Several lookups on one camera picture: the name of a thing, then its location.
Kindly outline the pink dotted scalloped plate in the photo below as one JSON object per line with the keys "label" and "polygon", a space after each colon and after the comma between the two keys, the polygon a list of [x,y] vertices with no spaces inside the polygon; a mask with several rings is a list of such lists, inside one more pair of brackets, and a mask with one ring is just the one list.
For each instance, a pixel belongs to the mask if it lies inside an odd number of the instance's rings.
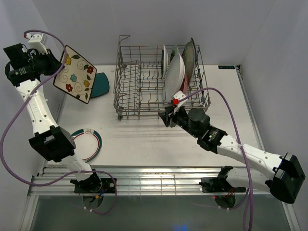
{"label": "pink dotted scalloped plate", "polygon": [[180,91],[182,91],[184,94],[186,94],[187,90],[188,90],[188,76],[187,76],[187,74],[185,74],[184,78],[183,78],[182,85],[180,87]]}

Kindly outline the cream square flower plate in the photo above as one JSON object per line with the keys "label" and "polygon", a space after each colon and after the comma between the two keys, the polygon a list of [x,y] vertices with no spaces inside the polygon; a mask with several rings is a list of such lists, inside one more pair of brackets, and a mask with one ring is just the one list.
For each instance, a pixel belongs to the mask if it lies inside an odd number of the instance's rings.
{"label": "cream square flower plate", "polygon": [[53,85],[73,98],[88,104],[92,93],[97,69],[80,53],[66,45],[64,67],[54,78]]}

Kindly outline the white oval platter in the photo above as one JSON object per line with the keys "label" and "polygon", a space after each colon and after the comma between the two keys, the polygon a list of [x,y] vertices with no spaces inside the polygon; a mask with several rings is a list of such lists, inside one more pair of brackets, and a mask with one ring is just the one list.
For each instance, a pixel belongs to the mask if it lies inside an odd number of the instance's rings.
{"label": "white oval platter", "polygon": [[170,62],[165,75],[165,86],[163,88],[163,101],[169,102],[180,90],[185,75],[185,65],[182,56],[177,53]]}

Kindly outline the speckled beige round plate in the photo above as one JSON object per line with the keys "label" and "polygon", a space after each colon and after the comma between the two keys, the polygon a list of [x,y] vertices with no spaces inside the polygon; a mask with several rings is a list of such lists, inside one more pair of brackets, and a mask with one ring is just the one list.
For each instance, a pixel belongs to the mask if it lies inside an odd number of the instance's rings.
{"label": "speckled beige round plate", "polygon": [[194,72],[194,67],[195,67],[195,45],[193,43],[192,40],[190,40],[182,53],[182,58],[184,61],[184,65],[185,65],[185,74],[187,75],[188,78],[188,83],[190,83],[191,78],[193,76],[193,72]]}

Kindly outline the mint green flower plate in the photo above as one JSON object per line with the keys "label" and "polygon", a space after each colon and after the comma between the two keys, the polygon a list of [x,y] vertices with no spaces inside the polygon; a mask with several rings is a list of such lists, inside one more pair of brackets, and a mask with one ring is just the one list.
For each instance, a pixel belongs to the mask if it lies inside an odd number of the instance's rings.
{"label": "mint green flower plate", "polygon": [[172,48],[171,55],[170,55],[170,61],[172,61],[173,58],[174,58],[174,56],[175,56],[176,54],[178,54],[178,53],[179,53],[179,48],[178,48],[177,45],[174,45],[173,48]]}

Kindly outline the black square floral plate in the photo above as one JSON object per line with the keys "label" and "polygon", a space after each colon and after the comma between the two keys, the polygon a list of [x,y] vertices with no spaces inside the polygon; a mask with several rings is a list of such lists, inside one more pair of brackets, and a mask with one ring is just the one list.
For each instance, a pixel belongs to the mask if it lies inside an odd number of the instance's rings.
{"label": "black square floral plate", "polygon": [[191,45],[191,50],[192,53],[194,55],[193,61],[194,61],[194,65],[193,65],[193,72],[192,74],[194,75],[196,68],[198,67],[198,52],[197,52],[197,48],[196,48],[196,44],[194,42],[194,39],[191,38],[190,40],[190,45]]}

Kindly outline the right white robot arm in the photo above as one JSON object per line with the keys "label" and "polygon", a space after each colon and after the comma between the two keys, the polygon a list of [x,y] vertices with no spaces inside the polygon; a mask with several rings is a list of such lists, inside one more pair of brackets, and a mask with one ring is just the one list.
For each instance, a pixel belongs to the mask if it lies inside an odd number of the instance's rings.
{"label": "right white robot arm", "polygon": [[215,178],[203,178],[200,185],[203,192],[239,193],[247,188],[271,193],[278,200],[293,204],[306,178],[298,158],[290,153],[285,156],[271,154],[238,141],[210,124],[210,118],[201,108],[189,112],[181,107],[165,108],[159,117],[166,127],[175,125],[197,139],[197,144],[206,151],[232,158],[243,164],[248,163],[249,170],[224,166]]}

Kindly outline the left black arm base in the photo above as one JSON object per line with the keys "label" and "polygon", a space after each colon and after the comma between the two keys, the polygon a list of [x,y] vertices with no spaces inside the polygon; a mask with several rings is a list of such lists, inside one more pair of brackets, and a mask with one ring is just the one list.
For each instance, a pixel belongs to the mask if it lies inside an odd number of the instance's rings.
{"label": "left black arm base", "polygon": [[101,193],[115,193],[115,185],[116,185],[116,181],[117,179],[114,178],[115,183],[113,182],[113,180],[111,178],[101,178],[101,187],[100,190],[97,192],[92,192],[89,190],[84,190],[82,188],[80,188],[79,186],[77,186],[77,180],[70,180],[70,183],[74,184],[75,188],[74,188],[74,193],[96,193],[96,194],[101,194]]}

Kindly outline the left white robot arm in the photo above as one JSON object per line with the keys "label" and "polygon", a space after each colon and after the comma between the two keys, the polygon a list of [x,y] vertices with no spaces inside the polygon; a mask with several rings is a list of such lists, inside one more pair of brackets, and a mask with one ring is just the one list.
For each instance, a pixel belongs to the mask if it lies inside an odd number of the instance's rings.
{"label": "left white robot arm", "polygon": [[47,161],[54,161],[72,171],[76,177],[71,183],[87,192],[102,188],[102,180],[92,171],[89,164],[79,157],[76,144],[68,131],[58,126],[51,115],[44,96],[40,76],[50,76],[60,69],[61,63],[50,49],[40,53],[37,49],[25,51],[22,44],[3,49],[9,58],[5,75],[15,86],[29,113],[33,137],[30,146]]}

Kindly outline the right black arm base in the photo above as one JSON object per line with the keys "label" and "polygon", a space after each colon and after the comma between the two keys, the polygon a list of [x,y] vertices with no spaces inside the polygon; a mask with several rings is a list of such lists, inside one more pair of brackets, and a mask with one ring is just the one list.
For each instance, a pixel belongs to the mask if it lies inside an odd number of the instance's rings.
{"label": "right black arm base", "polygon": [[229,192],[233,187],[223,178],[201,178],[202,191],[209,193]]}

